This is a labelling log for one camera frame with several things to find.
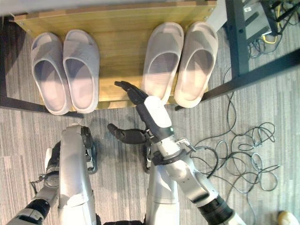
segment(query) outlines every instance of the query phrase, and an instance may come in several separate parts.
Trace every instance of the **gray carpet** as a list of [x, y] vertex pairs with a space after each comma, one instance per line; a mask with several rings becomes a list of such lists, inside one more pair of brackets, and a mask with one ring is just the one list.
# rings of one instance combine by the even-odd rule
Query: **gray carpet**
[[[38, 89], [30, 70], [30, 45], [32, 39], [11, 29], [6, 52], [8, 96], [39, 103]], [[280, 57], [300, 47], [300, 26], [288, 26], [278, 49], [270, 55], [250, 60], [251, 68]], [[224, 72], [230, 66], [230, 54], [225, 32], [220, 30], [217, 63], [209, 87], [222, 82]], [[276, 142], [266, 141], [254, 151], [264, 161], [264, 166], [280, 164], [274, 173], [278, 186], [272, 192], [264, 192], [255, 186], [249, 199], [257, 216], [257, 224], [276, 224], [279, 210], [289, 210], [300, 219], [300, 70], [274, 77], [236, 92], [233, 102], [237, 111], [234, 130], [243, 133], [250, 127], [269, 121], [276, 125]], [[192, 143], [207, 136], [227, 130], [225, 96], [199, 104], [193, 109], [179, 112], [167, 106], [177, 137], [185, 136]], [[0, 224], [6, 224], [32, 198], [29, 182], [43, 172], [45, 151], [60, 139], [61, 131], [70, 123], [78, 122], [90, 127], [98, 149], [98, 172], [90, 176], [95, 192], [96, 212], [102, 222], [116, 220], [143, 220], [146, 212], [146, 192], [149, 176], [143, 172], [141, 146], [125, 145], [112, 138], [106, 129], [109, 122], [120, 128], [143, 128], [134, 108], [99, 110], [84, 119], [59, 117], [30, 112], [0, 109]], [[230, 141], [228, 134], [203, 142], [215, 146], [219, 140]], [[225, 169], [217, 175], [233, 180]], [[221, 196], [226, 197], [230, 186], [212, 178]], [[264, 186], [272, 186], [273, 177], [263, 175]], [[245, 195], [236, 191], [230, 195], [229, 205], [236, 209], [247, 224], [252, 224], [251, 213]], [[180, 191], [180, 221], [182, 225], [206, 224], [199, 211]], [[46, 225], [57, 225], [56, 207], [48, 215]]]

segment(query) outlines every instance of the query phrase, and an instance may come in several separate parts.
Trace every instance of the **wooden board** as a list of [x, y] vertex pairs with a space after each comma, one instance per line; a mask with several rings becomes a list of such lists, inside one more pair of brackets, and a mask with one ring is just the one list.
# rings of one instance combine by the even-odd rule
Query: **wooden board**
[[33, 38], [52, 32], [63, 41], [71, 29], [88, 32], [100, 49], [98, 108], [120, 108], [131, 104], [114, 81], [141, 86], [147, 43], [154, 28], [172, 21], [186, 31], [193, 22], [205, 21], [215, 5], [216, 1], [186, 1], [100, 6], [19, 15], [15, 21]]

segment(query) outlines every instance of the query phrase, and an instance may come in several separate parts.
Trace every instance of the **slide sandal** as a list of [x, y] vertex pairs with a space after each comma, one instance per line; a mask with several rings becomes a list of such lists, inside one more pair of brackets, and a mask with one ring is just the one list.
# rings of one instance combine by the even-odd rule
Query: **slide sandal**
[[159, 97], [164, 104], [171, 93], [183, 41], [183, 29], [174, 22], [165, 22], [156, 27], [148, 41], [142, 90]]
[[215, 66], [218, 36], [204, 22], [195, 22], [188, 30], [181, 56], [174, 98], [185, 108], [199, 104]]
[[97, 43], [83, 30], [70, 30], [65, 38], [63, 55], [74, 108], [79, 113], [94, 111], [99, 100], [100, 54]]
[[54, 115], [66, 114], [71, 98], [59, 38], [52, 33], [40, 34], [32, 43], [30, 56], [33, 78], [47, 110]]

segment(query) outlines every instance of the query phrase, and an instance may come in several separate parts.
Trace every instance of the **black cable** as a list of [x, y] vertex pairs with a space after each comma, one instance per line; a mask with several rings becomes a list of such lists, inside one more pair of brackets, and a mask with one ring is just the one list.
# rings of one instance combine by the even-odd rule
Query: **black cable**
[[[224, 77], [223, 77], [223, 83], [225, 83], [225, 77], [227, 76], [230, 69], [231, 68], [228, 68], [226, 70]], [[271, 142], [275, 142], [274, 133], [276, 131], [276, 127], [273, 123], [264, 122], [264, 123], [260, 124], [259, 126], [252, 127], [249, 130], [247, 130], [246, 132], [241, 133], [241, 134], [238, 134], [235, 131], [233, 131], [234, 126], [237, 121], [236, 109], [232, 102], [233, 95], [234, 95], [234, 92], [231, 95], [226, 95], [228, 98], [228, 106], [227, 106], [227, 112], [226, 112], [227, 113], [226, 122], [228, 125], [228, 130], [219, 135], [201, 139], [195, 145], [195, 149], [197, 150], [197, 152], [199, 152], [200, 150], [210, 150], [211, 152], [213, 152], [215, 159], [216, 159], [215, 164], [214, 165], [209, 164], [202, 157], [196, 156], [193, 151], [190, 151], [189, 153], [190, 153], [191, 158], [198, 159], [198, 160], [204, 162], [209, 167], [210, 171], [202, 172], [203, 174], [208, 175], [207, 176], [208, 178], [210, 178], [212, 176], [219, 178], [221, 180], [224, 180], [227, 184], [229, 184], [231, 186], [230, 190], [227, 194], [226, 201], [228, 201], [228, 198], [229, 198], [232, 190], [236, 190], [237, 192], [239, 192], [243, 195], [246, 195], [247, 203], [248, 203], [248, 205], [253, 213], [253, 217], [254, 217], [253, 224], [256, 224], [256, 221], [257, 221], [256, 213], [250, 202], [249, 193], [253, 190], [255, 185], [259, 185], [261, 190], [263, 190], [263, 191], [273, 191], [278, 185], [278, 177], [273, 173], [273, 171], [278, 169], [280, 167], [280, 165], [272, 165], [272, 166], [264, 167], [261, 156], [256, 152], [252, 152], [252, 150], [261, 147], [262, 144], [267, 140], [270, 140]], [[231, 108], [232, 108], [232, 113], [233, 113], [233, 117], [234, 117], [232, 124], [230, 124], [230, 122], [229, 122], [229, 111]], [[210, 147], [210, 146], [205, 146], [205, 145], [197, 146], [199, 143], [201, 143], [205, 140], [208, 140], [211, 138], [216, 138], [216, 137], [221, 137], [228, 133], [232, 133], [234, 135], [234, 137], [230, 141], [230, 144], [228, 144], [225, 140], [221, 140], [216, 144], [216, 146], [214, 148]], [[239, 143], [237, 146], [237, 150], [234, 150], [233, 146], [235, 144], [235, 140], [237, 140], [238, 137], [247, 138], [247, 142]], [[219, 157], [218, 152], [217, 152], [217, 150], [220, 148], [221, 144], [224, 145], [225, 149], [226, 149], [225, 157]], [[248, 162], [249, 162], [248, 166], [247, 166], [245, 159], [242, 159], [241, 156], [245, 156], [248, 159]], [[233, 161], [234, 169], [236, 169], [237, 172], [233, 172], [233, 171], [229, 170], [228, 162], [230, 160]], [[244, 169], [241, 169], [241, 167], [239, 167], [237, 165], [237, 162], [240, 162], [242, 164], [242, 167], [244, 167]], [[215, 172], [222, 169], [223, 167], [225, 167], [225, 169], [227, 170], [227, 172], [230, 175], [236, 177], [236, 179], [234, 180], [233, 183], [229, 182], [228, 178], [225, 179], [225, 178], [215, 175]], [[269, 175], [273, 176], [273, 178], [274, 178], [274, 185], [269, 189], [267, 189], [263, 186], [262, 180], [263, 180], [264, 174], [269, 174]], [[253, 178], [252, 179], [247, 178], [248, 175], [253, 176]], [[246, 182], [247, 184], [250, 185], [250, 187], [246, 191], [240, 190], [236, 187], [236, 183], [240, 179], [243, 179], [244, 182]]]

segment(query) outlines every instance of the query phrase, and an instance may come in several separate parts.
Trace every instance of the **robotic hand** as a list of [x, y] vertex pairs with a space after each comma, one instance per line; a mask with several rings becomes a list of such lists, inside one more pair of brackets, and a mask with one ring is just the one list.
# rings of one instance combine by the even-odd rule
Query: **robotic hand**
[[180, 148], [180, 144], [184, 143], [191, 150], [195, 150], [187, 139], [175, 139], [171, 119], [161, 100], [155, 96], [148, 96], [128, 82], [115, 82], [115, 85], [127, 92], [129, 99], [136, 105], [146, 129], [121, 130], [109, 124], [110, 132], [124, 143], [151, 143], [151, 148], [154, 149], [151, 153], [154, 166], [164, 165], [167, 174], [196, 205], [209, 225], [245, 225], [238, 214], [220, 197], [206, 176], [196, 170], [185, 149]]
[[174, 134], [171, 119], [158, 97], [148, 96], [125, 81], [115, 82], [115, 85], [127, 92], [129, 99], [136, 105], [142, 121], [146, 124], [145, 130], [122, 130], [110, 123], [107, 127], [118, 140], [128, 144], [142, 144], [147, 141], [158, 143]]

